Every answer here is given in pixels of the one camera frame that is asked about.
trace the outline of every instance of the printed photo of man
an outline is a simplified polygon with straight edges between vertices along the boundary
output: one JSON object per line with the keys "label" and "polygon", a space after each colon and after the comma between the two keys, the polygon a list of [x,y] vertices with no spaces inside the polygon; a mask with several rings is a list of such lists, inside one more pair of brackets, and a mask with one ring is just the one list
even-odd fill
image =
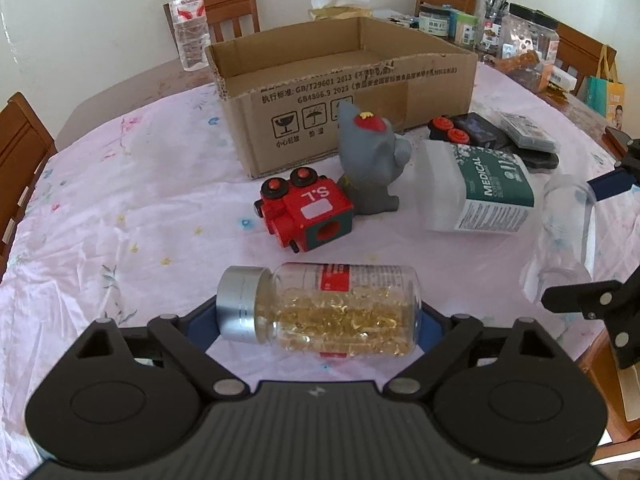
{"label": "printed photo of man", "polygon": [[616,129],[622,129],[622,105],[616,106],[616,116],[613,119],[613,123]]}

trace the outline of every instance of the grey toy elephant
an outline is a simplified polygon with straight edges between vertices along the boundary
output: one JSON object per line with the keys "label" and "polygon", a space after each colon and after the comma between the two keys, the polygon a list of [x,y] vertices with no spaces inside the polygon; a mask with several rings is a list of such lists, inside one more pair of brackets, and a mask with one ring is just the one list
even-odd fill
{"label": "grey toy elephant", "polygon": [[402,174],[411,144],[391,124],[348,101],[338,104],[338,154],[344,175],[338,186],[356,215],[398,211],[400,199],[386,188]]}

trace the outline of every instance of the toy wheel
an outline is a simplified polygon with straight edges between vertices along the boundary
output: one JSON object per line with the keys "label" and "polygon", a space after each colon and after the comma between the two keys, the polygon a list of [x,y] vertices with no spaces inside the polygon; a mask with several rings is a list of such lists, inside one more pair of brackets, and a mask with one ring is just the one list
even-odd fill
{"label": "toy wheel", "polygon": [[302,166],[291,172],[291,183],[296,187],[311,186],[318,180],[318,174],[313,168]]}
{"label": "toy wheel", "polygon": [[260,199],[260,200],[256,200],[254,202],[254,209],[255,209],[255,213],[262,218],[263,214],[262,214],[262,204],[264,204],[264,200]]}
{"label": "toy wheel", "polygon": [[279,176],[265,180],[260,188],[262,196],[271,199],[282,198],[288,191],[289,183]]}

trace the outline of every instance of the silver bottle cap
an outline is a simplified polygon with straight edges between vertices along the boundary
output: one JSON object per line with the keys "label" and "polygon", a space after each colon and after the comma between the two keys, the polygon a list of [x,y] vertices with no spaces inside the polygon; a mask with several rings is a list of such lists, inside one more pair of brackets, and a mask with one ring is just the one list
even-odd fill
{"label": "silver bottle cap", "polygon": [[220,335],[231,341],[257,343],[254,309],[261,280],[270,280],[266,267],[231,266],[222,274],[216,298]]}

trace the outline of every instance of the cardboard box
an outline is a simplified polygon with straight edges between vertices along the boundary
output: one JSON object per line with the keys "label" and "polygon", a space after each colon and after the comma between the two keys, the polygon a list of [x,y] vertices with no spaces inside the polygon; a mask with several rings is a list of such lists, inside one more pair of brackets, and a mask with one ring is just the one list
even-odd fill
{"label": "cardboard box", "polygon": [[355,103],[396,131],[468,112],[475,54],[372,18],[274,28],[209,48],[238,157],[250,177],[337,149],[337,105]]}

